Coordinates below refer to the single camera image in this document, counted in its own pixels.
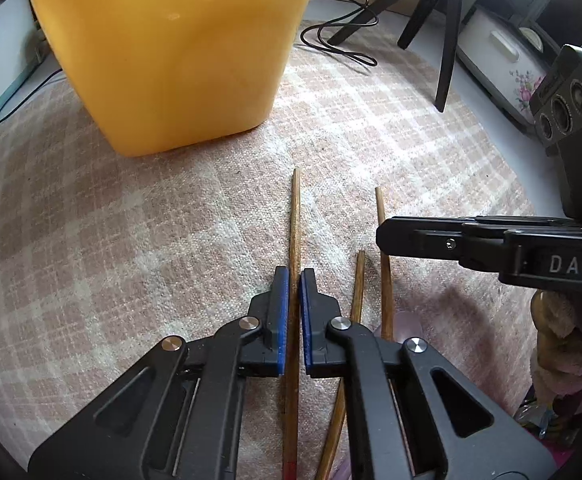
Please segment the right gloved hand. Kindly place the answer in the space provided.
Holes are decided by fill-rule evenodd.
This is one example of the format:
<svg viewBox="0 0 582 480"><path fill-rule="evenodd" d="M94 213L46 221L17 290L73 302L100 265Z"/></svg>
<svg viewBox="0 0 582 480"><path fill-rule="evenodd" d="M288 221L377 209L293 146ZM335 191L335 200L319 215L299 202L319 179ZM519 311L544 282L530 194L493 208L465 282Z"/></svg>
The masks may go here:
<svg viewBox="0 0 582 480"><path fill-rule="evenodd" d="M538 290L531 300L538 331L530 370L538 401L550 405L582 390L582 295Z"/></svg>

